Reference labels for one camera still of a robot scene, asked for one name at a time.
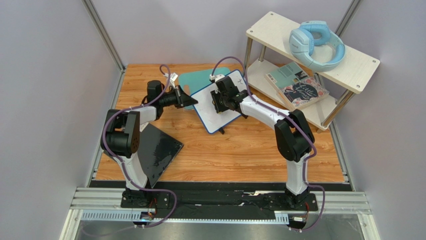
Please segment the blue-framed whiteboard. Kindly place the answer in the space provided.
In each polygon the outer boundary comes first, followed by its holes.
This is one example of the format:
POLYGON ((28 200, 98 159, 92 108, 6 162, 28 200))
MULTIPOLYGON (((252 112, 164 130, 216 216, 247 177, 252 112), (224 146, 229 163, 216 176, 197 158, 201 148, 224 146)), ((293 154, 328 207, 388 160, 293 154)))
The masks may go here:
POLYGON ((206 131, 209 134, 214 134, 219 131, 220 128, 225 127, 239 118, 241 114, 233 110, 226 110, 224 112, 217 113, 215 105, 213 104, 214 99, 211 92, 216 92, 218 88, 215 83, 210 82, 209 78, 207 81, 208 85, 195 91, 190 96, 198 101, 198 103, 194 104, 193 107, 206 131))

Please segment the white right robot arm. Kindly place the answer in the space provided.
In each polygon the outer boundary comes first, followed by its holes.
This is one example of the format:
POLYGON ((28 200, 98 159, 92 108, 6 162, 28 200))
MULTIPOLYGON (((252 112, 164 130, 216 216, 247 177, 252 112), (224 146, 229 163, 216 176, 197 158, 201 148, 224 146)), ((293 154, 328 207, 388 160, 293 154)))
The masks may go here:
POLYGON ((209 78, 217 88, 211 92, 217 113, 234 111, 274 130, 277 149, 287 166, 284 204, 292 209, 301 206, 309 195, 306 160, 315 141, 304 114, 300 110, 285 111, 274 107, 247 89, 239 90, 229 76, 210 75, 209 78))

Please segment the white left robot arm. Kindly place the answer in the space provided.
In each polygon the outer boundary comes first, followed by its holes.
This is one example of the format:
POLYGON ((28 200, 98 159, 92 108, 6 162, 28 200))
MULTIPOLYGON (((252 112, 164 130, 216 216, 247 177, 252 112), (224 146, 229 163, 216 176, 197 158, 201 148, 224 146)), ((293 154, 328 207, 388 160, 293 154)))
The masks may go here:
POLYGON ((197 103, 179 85, 167 88, 151 80, 141 105, 108 110, 100 146, 125 177, 125 201, 145 206, 153 201, 159 192, 153 186, 184 146, 150 123, 160 119, 165 107, 180 109, 197 103))

